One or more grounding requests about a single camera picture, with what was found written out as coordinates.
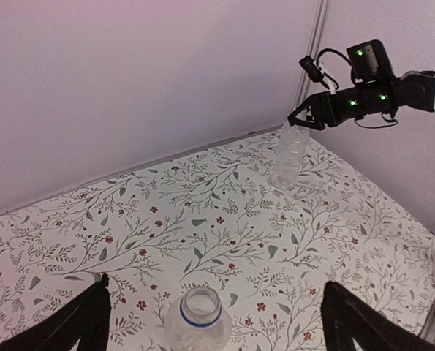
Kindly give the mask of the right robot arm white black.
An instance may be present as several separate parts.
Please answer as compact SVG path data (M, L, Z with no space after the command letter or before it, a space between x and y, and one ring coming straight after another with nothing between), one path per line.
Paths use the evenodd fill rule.
M348 63L353 87L339 88L322 65L326 53ZM346 54L325 48L316 58L306 56L299 64L312 82L327 90L312 94L298 105L287 117L291 126L322 131L350 119L358 124L367 115L379 113L385 122L379 126L382 129L398 124L396 114L403 106L435 113L435 71L408 71L395 76L385 46L377 39L347 48Z

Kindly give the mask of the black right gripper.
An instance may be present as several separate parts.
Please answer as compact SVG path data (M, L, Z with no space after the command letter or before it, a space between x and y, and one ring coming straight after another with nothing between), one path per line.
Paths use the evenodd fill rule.
M308 96L289 114L287 120L291 126L324 130L355 118L359 112L360 95L356 91L322 92Z

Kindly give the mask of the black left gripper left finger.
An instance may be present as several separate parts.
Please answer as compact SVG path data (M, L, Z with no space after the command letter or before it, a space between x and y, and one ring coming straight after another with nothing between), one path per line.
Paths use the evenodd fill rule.
M44 321L0 343L0 350L106 350L111 302L109 278L98 282Z

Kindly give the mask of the clear bottle white cap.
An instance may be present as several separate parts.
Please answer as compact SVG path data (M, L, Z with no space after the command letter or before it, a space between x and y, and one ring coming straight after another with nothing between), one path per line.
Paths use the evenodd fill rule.
M309 129L288 122L280 132L271 183L280 190L291 190L300 171L309 142Z

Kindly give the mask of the Pepsi bottle blue label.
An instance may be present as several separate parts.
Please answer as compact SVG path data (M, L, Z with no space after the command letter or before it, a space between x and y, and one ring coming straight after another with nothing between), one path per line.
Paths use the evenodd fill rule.
M218 293L193 287L170 304L164 335L171 350L223 350L232 333L232 319Z

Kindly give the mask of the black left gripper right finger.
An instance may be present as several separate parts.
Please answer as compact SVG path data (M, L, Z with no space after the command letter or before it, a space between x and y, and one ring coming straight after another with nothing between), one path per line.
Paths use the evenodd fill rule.
M401 328L338 282L325 284L321 304L327 350L435 350L435 345Z

